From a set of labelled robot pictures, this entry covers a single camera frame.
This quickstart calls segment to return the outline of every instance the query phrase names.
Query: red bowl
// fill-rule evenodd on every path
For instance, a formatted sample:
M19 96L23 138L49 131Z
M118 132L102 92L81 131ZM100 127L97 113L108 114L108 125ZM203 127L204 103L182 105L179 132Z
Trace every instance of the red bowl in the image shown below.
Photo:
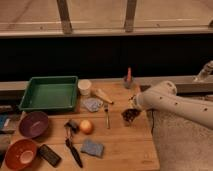
M5 164L11 170L22 170L36 157L37 146L30 139L21 139L12 144L5 155Z
M41 111L30 112L19 124L19 132L26 138L35 138L48 128L49 119Z

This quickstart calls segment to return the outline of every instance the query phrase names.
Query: sponge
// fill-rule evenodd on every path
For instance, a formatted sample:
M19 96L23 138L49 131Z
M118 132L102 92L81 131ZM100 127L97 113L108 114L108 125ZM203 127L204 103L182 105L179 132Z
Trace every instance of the sponge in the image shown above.
M83 142L81 152L87 153L91 156L102 157L104 146L101 143L93 142L90 139L86 139Z

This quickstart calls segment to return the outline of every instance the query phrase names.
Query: green tray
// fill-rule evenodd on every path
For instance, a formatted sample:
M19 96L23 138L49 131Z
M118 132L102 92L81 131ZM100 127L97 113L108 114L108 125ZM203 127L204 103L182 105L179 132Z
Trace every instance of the green tray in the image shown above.
M20 110L73 110L77 101L77 76L32 77Z

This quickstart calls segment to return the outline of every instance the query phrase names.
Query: floor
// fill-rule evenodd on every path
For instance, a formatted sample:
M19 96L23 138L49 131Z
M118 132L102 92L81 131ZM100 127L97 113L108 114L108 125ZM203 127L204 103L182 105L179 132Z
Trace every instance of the floor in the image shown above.
M148 116L152 124L151 113ZM159 111L154 112L154 123L161 171L213 170L213 130Z
M0 1L0 31L60 30L57 1ZM74 29L123 28L127 0L67 0ZM137 0L135 27L207 26L212 0Z

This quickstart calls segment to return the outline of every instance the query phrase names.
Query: black remote control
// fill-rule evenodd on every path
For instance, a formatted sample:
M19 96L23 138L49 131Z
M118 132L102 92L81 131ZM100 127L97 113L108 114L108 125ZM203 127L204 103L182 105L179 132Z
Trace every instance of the black remote control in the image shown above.
M39 154L47 160L53 167L55 167L60 161L61 157L56 154L50 147L46 144L43 144L38 149Z

